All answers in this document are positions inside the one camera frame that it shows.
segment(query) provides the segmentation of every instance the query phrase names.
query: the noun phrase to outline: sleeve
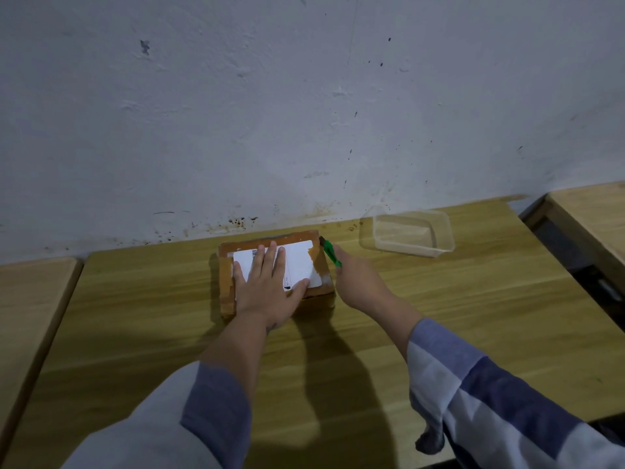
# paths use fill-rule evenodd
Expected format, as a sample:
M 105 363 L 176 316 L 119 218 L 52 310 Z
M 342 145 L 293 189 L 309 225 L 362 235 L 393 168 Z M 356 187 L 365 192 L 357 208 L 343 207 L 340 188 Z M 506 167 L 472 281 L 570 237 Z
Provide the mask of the sleeve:
M 465 468 L 625 468 L 625 448 L 433 320 L 410 335 L 408 371 L 423 453 L 439 452 L 445 434 Z
M 62 469 L 240 468 L 250 433 L 251 409 L 238 381 L 193 362 L 128 418 L 90 434 Z

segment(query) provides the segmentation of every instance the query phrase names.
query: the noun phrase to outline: plastic tray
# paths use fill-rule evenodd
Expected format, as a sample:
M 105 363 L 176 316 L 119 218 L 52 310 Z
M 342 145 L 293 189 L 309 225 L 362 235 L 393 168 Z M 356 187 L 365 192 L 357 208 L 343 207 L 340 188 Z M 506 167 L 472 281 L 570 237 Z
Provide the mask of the plastic tray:
M 449 217 L 444 212 L 388 214 L 382 206 L 374 207 L 371 212 L 376 248 L 429 257 L 456 248 Z

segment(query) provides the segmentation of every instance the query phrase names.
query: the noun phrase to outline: white wall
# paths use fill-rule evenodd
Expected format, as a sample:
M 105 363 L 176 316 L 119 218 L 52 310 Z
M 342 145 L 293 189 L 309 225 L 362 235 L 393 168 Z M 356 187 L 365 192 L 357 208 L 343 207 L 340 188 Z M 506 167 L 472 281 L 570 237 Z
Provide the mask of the white wall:
M 0 261 L 624 179 L 623 13 L 0 0 Z

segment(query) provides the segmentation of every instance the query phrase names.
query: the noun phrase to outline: green box cutter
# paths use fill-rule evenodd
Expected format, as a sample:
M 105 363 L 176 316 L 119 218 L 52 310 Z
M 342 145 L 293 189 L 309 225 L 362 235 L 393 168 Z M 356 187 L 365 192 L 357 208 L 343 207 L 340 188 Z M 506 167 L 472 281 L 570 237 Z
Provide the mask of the green box cutter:
M 330 243 L 330 240 L 326 240 L 324 239 L 324 237 L 319 236 L 319 243 L 321 244 L 324 252 L 326 252 L 326 255 L 330 257 L 330 260 L 332 260 L 332 263 L 334 263 L 335 266 L 343 266 L 334 254 L 334 247 Z

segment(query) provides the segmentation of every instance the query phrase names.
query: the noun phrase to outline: wooden desk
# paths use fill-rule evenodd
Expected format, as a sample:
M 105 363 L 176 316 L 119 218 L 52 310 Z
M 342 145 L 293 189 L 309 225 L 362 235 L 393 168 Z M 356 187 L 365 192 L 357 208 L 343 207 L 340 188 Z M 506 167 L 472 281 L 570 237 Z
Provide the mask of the wooden desk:
M 457 248 L 436 259 L 367 248 L 370 220 L 319 230 L 373 260 L 395 293 L 579 417 L 624 411 L 625 335 L 507 204 L 446 211 Z M 197 356 L 222 329 L 215 251 L 223 240 L 89 258 L 5 469 L 57 467 L 87 434 L 127 417 Z M 271 333 L 247 467 L 414 469 L 451 458 L 448 447 L 435 457 L 414 449 L 424 426 L 410 409 L 395 347 L 337 299 L 331 318 Z
M 81 269 L 74 258 L 0 266 L 0 462 Z
M 625 293 L 625 181 L 547 194 L 524 222 L 551 220 Z

